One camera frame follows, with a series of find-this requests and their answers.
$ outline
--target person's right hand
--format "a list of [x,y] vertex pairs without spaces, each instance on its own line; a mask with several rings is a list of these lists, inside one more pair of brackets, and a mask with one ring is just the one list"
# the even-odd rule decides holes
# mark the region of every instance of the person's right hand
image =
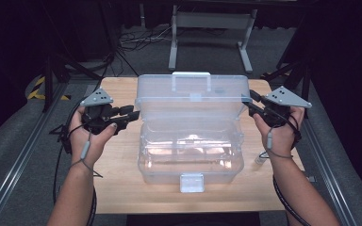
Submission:
[[[290,115],[295,118],[296,121],[293,118],[289,118],[289,121],[295,125],[296,128],[300,129],[304,119],[304,108],[292,106],[290,108]],[[255,125],[260,131],[263,146],[267,150],[267,135],[271,128],[258,114],[254,114],[254,119]],[[292,147],[293,141],[295,139],[293,129],[290,128],[288,124],[285,124],[281,127],[273,128],[271,133],[272,147],[271,152],[268,152],[269,157],[272,157],[272,152],[282,156],[290,156],[290,147]]]

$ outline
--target yellow tape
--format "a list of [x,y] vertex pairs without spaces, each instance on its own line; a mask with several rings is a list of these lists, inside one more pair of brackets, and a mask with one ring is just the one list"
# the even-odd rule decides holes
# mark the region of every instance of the yellow tape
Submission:
[[[30,94],[28,95],[27,99],[39,99],[39,100],[45,100],[45,95],[38,94],[38,91],[40,90],[40,87],[42,83],[45,81],[45,77],[41,75],[40,79],[36,82],[34,88],[31,90]],[[61,96],[60,100],[62,101],[69,101],[72,99],[71,95],[63,95]]]

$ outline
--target aluminum rail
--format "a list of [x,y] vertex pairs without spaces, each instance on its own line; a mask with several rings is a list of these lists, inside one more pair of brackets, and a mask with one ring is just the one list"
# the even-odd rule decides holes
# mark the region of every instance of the aluminum rail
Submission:
[[55,109],[56,104],[60,100],[60,97],[63,95],[66,88],[67,88],[67,84],[65,84],[65,83],[58,84],[52,105],[49,107],[49,109],[45,113],[41,114],[30,137],[28,138],[27,142],[25,143],[24,147],[22,148],[19,156],[17,157],[15,163],[13,164],[13,167],[8,172],[8,175],[6,176],[4,183],[1,185],[1,187],[0,187],[0,214],[7,202],[11,192],[13,191],[17,182],[19,181],[20,176],[22,175],[29,158],[34,153],[34,147],[38,141],[38,138],[40,137],[41,131],[43,130],[45,124],[48,122],[50,116],[52,115],[52,112]]
[[354,216],[352,215],[352,211],[349,208],[348,203],[346,203],[346,199],[340,189],[339,183],[337,182],[337,178],[331,171],[331,167],[327,162],[327,158],[324,154],[324,151],[322,150],[319,141],[317,140],[316,134],[310,121],[304,120],[303,124],[304,126],[302,130],[307,133],[309,143],[314,150],[313,156],[316,160],[317,165],[319,166],[320,173],[334,202],[334,206],[336,207],[339,219],[341,220],[340,223],[344,226],[357,225],[354,220]]

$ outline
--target table top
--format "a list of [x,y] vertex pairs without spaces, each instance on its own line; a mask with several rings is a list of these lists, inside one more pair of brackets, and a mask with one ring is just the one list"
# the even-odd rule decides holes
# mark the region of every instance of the table top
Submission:
[[[114,106],[133,105],[137,97],[138,78],[105,78],[102,88],[114,99]],[[249,80],[250,89],[260,94],[271,92],[264,80]],[[258,165],[256,157],[263,146],[254,120],[244,112],[240,117],[244,169],[230,184],[205,185],[203,193],[181,193],[179,185],[150,185],[143,181],[137,165],[142,120],[132,121],[126,130],[106,145],[95,170],[97,214],[240,212],[283,210],[272,185],[270,160]],[[296,153],[294,160],[304,167]]]

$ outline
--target transparent plastic container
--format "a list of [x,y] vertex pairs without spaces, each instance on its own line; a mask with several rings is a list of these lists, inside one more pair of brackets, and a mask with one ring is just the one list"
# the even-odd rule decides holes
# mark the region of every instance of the transparent plastic container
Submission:
[[242,101],[252,101],[244,75],[141,75],[138,166],[145,182],[232,182],[244,165]]

